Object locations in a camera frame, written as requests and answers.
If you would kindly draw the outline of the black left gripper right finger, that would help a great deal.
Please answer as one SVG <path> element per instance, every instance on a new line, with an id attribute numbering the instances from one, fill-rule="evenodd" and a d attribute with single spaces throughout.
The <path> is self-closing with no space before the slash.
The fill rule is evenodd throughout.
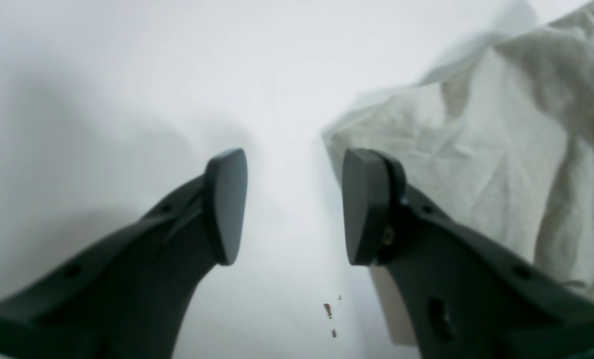
<path id="1" fill-rule="evenodd" d="M 397 159 L 343 157 L 343 218 L 354 266 L 383 266 L 424 359 L 594 359 L 594 302 L 452 220 Z"/>

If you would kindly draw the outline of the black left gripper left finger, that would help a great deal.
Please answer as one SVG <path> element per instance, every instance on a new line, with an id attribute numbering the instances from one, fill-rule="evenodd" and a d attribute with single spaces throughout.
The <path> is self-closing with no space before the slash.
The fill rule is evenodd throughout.
<path id="1" fill-rule="evenodd" d="M 247 193 L 243 149 L 212 157 L 137 222 L 0 301 L 0 354 L 170 359 L 194 291 L 235 263 Z"/>

